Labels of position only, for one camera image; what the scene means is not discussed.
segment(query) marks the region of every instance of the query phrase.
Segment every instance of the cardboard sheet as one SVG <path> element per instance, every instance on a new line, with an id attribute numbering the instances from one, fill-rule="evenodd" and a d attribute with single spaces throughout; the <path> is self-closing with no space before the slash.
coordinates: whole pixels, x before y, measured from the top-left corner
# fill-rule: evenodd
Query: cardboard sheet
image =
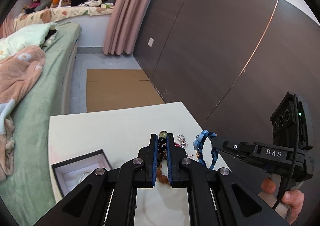
<path id="1" fill-rule="evenodd" d="M 87 112 L 163 103 L 143 70 L 87 70 Z"/>

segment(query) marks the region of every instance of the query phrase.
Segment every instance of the green bedsheet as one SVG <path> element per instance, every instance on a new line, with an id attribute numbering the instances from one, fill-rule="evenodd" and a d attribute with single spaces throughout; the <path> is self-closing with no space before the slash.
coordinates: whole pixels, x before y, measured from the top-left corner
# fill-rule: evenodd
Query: green bedsheet
<path id="1" fill-rule="evenodd" d="M 43 48 L 46 57 L 39 80 L 12 112 L 14 173 L 0 182 L 0 196 L 20 226 L 33 225 L 55 205 L 48 163 L 49 119 L 60 114 L 63 77 L 81 27 L 65 23 L 56 29 L 54 42 Z"/>

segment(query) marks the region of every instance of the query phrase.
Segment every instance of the black bead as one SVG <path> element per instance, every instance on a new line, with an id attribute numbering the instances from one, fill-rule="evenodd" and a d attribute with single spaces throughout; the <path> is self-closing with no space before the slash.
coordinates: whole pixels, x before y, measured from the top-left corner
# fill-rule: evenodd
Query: black bead
<path id="1" fill-rule="evenodd" d="M 166 149 L 165 145 L 159 144 L 158 150 L 160 150 L 160 151 L 165 151 L 165 149 Z"/>
<path id="2" fill-rule="evenodd" d="M 159 138 L 158 139 L 158 143 L 159 144 L 166 144 L 167 143 L 167 140 L 165 138 Z"/>
<path id="3" fill-rule="evenodd" d="M 163 151 L 158 151 L 157 159 L 163 159 L 164 157 L 164 152 Z"/>

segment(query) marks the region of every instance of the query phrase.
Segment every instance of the gray floor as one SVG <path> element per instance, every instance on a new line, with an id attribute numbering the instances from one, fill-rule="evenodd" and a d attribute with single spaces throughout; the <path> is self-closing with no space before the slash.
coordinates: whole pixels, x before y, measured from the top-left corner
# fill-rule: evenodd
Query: gray floor
<path id="1" fill-rule="evenodd" d="M 70 114 L 86 113 L 87 69 L 141 69 L 132 55 L 77 54 L 72 73 Z"/>

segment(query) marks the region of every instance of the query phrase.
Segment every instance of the pink curtain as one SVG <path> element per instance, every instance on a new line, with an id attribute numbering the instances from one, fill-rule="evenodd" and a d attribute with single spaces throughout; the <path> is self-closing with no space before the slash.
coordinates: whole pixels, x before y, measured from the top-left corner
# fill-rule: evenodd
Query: pink curtain
<path id="1" fill-rule="evenodd" d="M 11 35 L 14 31 L 13 31 L 13 8 L 11 9 L 11 11 L 9 12 L 9 14 L 7 15 L 7 17 L 4 19 L 4 22 L 1 25 L 1 29 L 2 29 L 2 37 L 6 38 L 7 36 Z"/>
<path id="2" fill-rule="evenodd" d="M 117 0 L 111 15 L 103 51 L 131 54 L 149 0 Z"/>

